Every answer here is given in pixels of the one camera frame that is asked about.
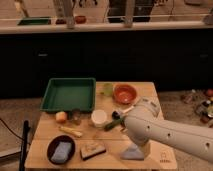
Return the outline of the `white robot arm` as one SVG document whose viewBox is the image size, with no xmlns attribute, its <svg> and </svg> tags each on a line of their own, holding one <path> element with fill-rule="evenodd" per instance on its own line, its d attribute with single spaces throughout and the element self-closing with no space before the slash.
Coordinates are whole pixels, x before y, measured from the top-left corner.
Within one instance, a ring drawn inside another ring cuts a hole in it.
<svg viewBox="0 0 213 171">
<path fill-rule="evenodd" d="M 213 129 L 161 119 L 159 113 L 158 104 L 141 98 L 125 116 L 128 137 L 137 146 L 151 139 L 213 163 Z"/>
</svg>

